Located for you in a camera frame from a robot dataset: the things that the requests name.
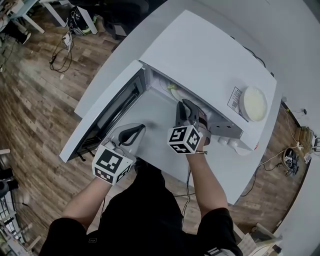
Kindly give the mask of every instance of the wooden floor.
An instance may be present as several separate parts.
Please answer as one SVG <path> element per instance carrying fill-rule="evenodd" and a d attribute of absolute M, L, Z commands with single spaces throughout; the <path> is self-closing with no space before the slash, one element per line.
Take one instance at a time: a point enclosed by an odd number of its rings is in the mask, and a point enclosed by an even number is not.
<path fill-rule="evenodd" d="M 74 159 L 66 164 L 60 160 L 59 153 L 79 123 L 74 114 L 78 101 L 117 42 L 106 32 L 76 37 L 71 67 L 62 75 L 49 69 L 49 61 L 66 29 L 56 28 L 46 10 L 38 11 L 33 19 L 44 28 L 45 34 L 32 29 L 25 45 L 9 39 L 4 46 L 8 47 L 5 56 L 12 46 L 13 51 L 4 72 L 0 73 L 0 148 L 11 149 L 8 163 L 20 184 L 20 189 L 14 191 L 14 200 L 28 204 L 16 204 L 18 220 L 23 226 L 33 223 L 26 235 L 28 240 L 38 235 L 43 237 L 35 247 L 35 252 L 39 252 L 50 223 L 61 216 L 68 201 L 93 179 L 90 161 Z M 294 133 L 297 127 L 291 118 L 289 120 Z M 280 109 L 262 161 L 288 146 L 294 146 L 294 141 L 286 113 Z M 272 169 L 280 162 L 279 156 L 265 166 Z M 234 222 L 250 226 L 259 222 L 273 230 L 291 204 L 305 169 L 300 161 L 298 175 L 286 177 L 283 167 L 272 171 L 260 167 L 252 191 L 229 207 Z M 167 188 L 175 195 L 186 193 L 185 184 L 164 176 Z M 135 173 L 129 173 L 114 186 L 107 202 L 127 188 L 134 178 Z M 243 194 L 252 187 L 253 180 Z M 195 196 L 191 198 L 183 228 L 196 233 L 200 212 Z M 181 208 L 187 200 L 185 196 L 176 199 Z M 90 230 L 97 228 L 99 215 Z"/>

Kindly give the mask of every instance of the sleeve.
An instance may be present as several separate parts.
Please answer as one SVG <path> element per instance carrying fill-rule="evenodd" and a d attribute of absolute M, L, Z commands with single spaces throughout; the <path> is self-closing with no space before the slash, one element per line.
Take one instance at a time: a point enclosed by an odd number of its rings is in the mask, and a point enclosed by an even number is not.
<path fill-rule="evenodd" d="M 235 256 L 243 256 L 236 244 L 234 223 L 226 208 L 214 209 L 202 218 L 197 238 L 204 255 L 228 255 L 228 250 Z"/>
<path fill-rule="evenodd" d="M 59 218 L 49 227 L 47 238 L 39 256 L 83 255 L 87 232 L 76 220 Z"/>

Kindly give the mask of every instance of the qr code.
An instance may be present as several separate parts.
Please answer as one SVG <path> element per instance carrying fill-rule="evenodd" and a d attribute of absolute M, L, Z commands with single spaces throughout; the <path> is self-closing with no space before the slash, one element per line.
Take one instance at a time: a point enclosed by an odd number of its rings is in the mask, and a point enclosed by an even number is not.
<path fill-rule="evenodd" d="M 233 103 L 232 103 L 232 107 L 233 107 L 233 108 L 237 108 L 237 106 L 238 106 L 238 102 L 233 101 Z"/>

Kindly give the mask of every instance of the white wall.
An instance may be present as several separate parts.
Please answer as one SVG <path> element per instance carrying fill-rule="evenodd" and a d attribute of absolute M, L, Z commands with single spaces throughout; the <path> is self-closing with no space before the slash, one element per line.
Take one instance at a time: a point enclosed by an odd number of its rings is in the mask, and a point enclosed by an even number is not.
<path fill-rule="evenodd" d="M 303 0 L 199 1 L 216 11 L 216 26 L 266 58 L 289 108 L 307 109 L 306 116 L 296 113 L 300 124 L 320 135 L 320 24 Z M 251 42 L 242 41 L 244 35 Z M 284 255 L 309 256 L 320 242 L 319 168 L 320 159 L 314 156 L 302 189 L 277 231 L 283 235 Z"/>

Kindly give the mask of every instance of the microwave door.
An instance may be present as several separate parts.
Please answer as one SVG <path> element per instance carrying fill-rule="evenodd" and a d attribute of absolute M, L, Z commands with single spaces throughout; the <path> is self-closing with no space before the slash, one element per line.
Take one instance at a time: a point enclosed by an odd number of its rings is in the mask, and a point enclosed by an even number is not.
<path fill-rule="evenodd" d="M 81 120 L 60 153 L 67 162 L 95 150 L 112 127 L 146 90 L 143 65 L 133 61 L 105 89 L 96 103 Z"/>

